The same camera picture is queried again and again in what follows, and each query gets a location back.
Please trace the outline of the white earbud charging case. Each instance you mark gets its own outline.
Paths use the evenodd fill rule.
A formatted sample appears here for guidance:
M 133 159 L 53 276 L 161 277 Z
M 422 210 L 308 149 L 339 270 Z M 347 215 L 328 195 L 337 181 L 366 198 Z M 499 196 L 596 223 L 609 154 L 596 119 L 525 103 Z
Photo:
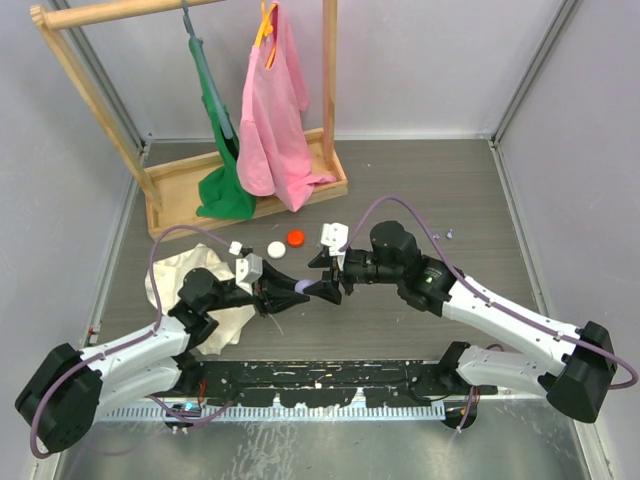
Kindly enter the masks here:
M 271 259 L 281 259 L 286 255 L 286 245 L 281 241 L 270 242 L 267 246 L 267 254 Z

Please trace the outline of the yellow clothes hanger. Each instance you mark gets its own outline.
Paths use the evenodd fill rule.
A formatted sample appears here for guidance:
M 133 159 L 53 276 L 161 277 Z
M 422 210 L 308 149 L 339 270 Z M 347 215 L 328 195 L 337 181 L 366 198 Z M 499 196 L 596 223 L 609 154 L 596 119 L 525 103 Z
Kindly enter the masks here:
M 259 48 L 265 42 L 270 41 L 271 50 L 265 62 L 265 67 L 270 69 L 274 63 L 277 52 L 278 4 L 275 2 L 267 4 L 265 0 L 262 0 L 260 7 L 261 23 L 254 40 L 254 46 Z

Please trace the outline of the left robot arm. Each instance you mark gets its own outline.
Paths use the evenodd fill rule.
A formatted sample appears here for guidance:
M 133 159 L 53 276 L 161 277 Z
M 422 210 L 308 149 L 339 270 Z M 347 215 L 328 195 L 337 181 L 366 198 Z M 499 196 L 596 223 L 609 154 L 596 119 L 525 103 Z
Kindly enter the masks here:
M 181 358 L 217 329 L 211 312 L 252 306 L 279 313 L 309 301 L 312 284 L 268 262 L 229 280 L 196 268 L 186 274 L 176 305 L 154 324 L 84 350 L 55 347 L 15 401 L 30 427 L 32 454 L 45 459 L 68 449 L 96 420 L 141 397 L 169 390 L 191 395 L 200 372 Z

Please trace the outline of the cream crumpled cloth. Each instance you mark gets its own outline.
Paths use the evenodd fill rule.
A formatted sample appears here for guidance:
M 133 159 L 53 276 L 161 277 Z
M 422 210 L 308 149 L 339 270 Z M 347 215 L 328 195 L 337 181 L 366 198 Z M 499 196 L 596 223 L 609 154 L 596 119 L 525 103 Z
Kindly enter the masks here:
M 198 320 L 214 320 L 217 327 L 197 346 L 203 355 L 219 355 L 239 342 L 243 327 L 255 316 L 252 306 L 212 310 L 214 278 L 235 279 L 228 263 L 210 247 L 199 243 L 190 250 L 153 263 L 146 273 L 145 291 L 152 306 L 165 316 L 173 309 L 193 308 Z

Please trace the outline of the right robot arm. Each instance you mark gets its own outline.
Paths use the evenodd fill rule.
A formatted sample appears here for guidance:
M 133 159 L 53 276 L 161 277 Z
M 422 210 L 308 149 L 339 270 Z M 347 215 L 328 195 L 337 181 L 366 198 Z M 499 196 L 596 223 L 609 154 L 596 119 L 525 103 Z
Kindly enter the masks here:
M 517 305 L 441 259 L 425 255 L 397 221 L 376 224 L 369 250 L 348 246 L 340 223 L 321 228 L 321 252 L 310 261 L 323 271 L 329 297 L 339 303 L 357 284 L 393 284 L 410 307 L 457 321 L 510 346 L 508 352 L 454 342 L 441 358 L 438 379 L 459 394 L 469 386 L 497 386 L 545 398 L 564 415 L 594 422 L 616 373 L 608 330 L 578 327 Z

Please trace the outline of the pink shirt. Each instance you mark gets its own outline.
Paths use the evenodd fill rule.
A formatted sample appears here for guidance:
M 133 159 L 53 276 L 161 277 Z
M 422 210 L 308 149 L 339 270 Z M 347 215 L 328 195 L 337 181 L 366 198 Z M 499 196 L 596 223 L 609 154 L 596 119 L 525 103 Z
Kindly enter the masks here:
M 251 47 L 242 96 L 237 172 L 248 193 L 275 196 L 296 212 L 316 186 L 333 183 L 336 178 L 312 172 L 312 156 L 301 122 L 309 93 L 288 13 L 274 2 L 278 4 L 276 57 L 267 69 L 270 41 Z

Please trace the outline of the grey clothes hanger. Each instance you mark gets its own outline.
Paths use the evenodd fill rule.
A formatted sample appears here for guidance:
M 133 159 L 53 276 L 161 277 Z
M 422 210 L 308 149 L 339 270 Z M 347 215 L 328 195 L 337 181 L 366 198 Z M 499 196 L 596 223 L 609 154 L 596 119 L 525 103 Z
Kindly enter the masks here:
M 189 50 L 194 60 L 202 90 L 202 102 L 211 121 L 217 119 L 225 140 L 232 140 L 235 131 L 228 114 L 221 102 L 218 90 L 211 75 L 211 71 L 204 53 L 203 41 L 196 35 L 189 15 L 189 3 L 181 1 L 183 10 L 183 24 L 189 35 Z

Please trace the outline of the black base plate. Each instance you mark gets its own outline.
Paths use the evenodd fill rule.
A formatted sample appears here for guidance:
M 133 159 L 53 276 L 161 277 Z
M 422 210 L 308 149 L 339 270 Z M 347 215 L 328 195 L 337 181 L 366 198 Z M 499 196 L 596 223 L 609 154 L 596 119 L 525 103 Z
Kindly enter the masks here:
M 206 361 L 189 393 L 211 405 L 346 407 L 358 393 L 365 406 L 429 406 L 466 396 L 470 386 L 423 360 Z

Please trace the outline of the orange earbud charging case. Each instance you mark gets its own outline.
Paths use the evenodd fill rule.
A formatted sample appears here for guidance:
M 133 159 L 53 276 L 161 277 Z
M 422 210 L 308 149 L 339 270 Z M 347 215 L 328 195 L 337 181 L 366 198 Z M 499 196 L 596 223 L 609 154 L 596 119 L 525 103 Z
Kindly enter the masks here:
M 300 248 L 305 244 L 305 234 L 302 230 L 290 230 L 286 236 L 287 244 L 292 248 Z

